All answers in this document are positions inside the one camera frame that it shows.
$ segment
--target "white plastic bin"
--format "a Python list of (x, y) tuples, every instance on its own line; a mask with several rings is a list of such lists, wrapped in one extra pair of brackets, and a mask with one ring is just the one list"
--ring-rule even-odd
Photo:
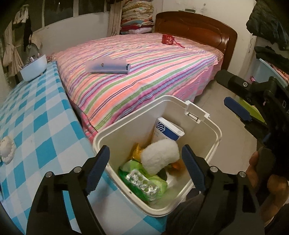
[(122, 182), (117, 174), (118, 168), (127, 161), (135, 143), (143, 148), (150, 144), (158, 117), (164, 117), (184, 129), (185, 135), (177, 140), (180, 150), (185, 144), (189, 144), (197, 156), (205, 158), (209, 163), (222, 137), (220, 128), (209, 116), (190, 101), (183, 102), (173, 96), (162, 96), (100, 131), (94, 138), (93, 149), (97, 153), (103, 145), (110, 148), (106, 171), (133, 204), (149, 216), (165, 216), (193, 188), (189, 173), (185, 171), (178, 177), (177, 183), (156, 204), (147, 205)]

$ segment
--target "black clothing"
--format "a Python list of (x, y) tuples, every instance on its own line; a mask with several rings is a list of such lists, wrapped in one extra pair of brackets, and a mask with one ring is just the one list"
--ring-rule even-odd
[(265, 0), (257, 1), (246, 26), (253, 35), (277, 43), (281, 51), (289, 50), (289, 36)]
[(275, 65), (285, 73), (289, 74), (289, 59), (284, 58), (282, 55), (275, 53), (275, 51), (269, 47), (255, 47), (256, 58), (263, 59), (269, 63)]
[(24, 36), (23, 36), (23, 46), (24, 46), (24, 51), (26, 51), (26, 47), (29, 45), (29, 37), (33, 34), (31, 30), (31, 20), (30, 16), (25, 22), (24, 25)]
[[(178, 205), (178, 207), (168, 215), (166, 224), (167, 235), (187, 235), (189, 234), (203, 204), (204, 195), (199, 194), (192, 199)], [(222, 217), (222, 210), (217, 217)], [(274, 219), (265, 228), (266, 235), (288, 235), (289, 234), (289, 204), (284, 205)]]

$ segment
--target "striped bedsheet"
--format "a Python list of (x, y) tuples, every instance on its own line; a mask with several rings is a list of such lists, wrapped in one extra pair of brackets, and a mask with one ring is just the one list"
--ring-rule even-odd
[[(223, 54), (210, 46), (162, 34), (118, 35), (89, 41), (55, 54), (66, 92), (81, 111), (86, 135), (101, 129), (162, 95), (193, 101), (221, 68)], [(89, 74), (84, 63), (101, 56), (127, 59), (129, 74)]]

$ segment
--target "blue gripper pad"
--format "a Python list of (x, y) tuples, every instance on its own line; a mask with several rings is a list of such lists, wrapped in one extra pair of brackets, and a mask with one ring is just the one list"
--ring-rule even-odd
[[(182, 148), (181, 155), (196, 189), (201, 192), (206, 191), (204, 173), (196, 161), (197, 156), (194, 154), (194, 152), (192, 151), (189, 145), (186, 144)], [(201, 161), (204, 160), (204, 163), (202, 163), (202, 165), (204, 165), (204, 168), (209, 168), (209, 165), (207, 164), (205, 159), (200, 158), (200, 160)]]
[(224, 105), (233, 111), (240, 119), (243, 121), (252, 121), (252, 117), (248, 110), (246, 110), (242, 105), (240, 105), (237, 101), (235, 101), (231, 97), (226, 97), (224, 99)]
[(105, 170), (105, 167), (109, 161), (110, 157), (109, 147), (102, 146), (102, 148), (95, 157), (97, 158), (97, 161), (95, 162), (94, 166), (92, 167), (87, 176), (87, 185), (85, 190), (88, 195), (96, 189), (96, 186), (100, 181), (102, 173)]

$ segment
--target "white fluffy object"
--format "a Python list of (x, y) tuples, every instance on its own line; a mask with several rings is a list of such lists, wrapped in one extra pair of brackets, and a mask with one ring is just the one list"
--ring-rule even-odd
[(4, 137), (0, 142), (0, 156), (6, 165), (12, 161), (15, 150), (16, 145), (14, 141), (9, 136)]
[(171, 139), (162, 139), (147, 146), (141, 153), (143, 167), (150, 175), (179, 160), (179, 148)]

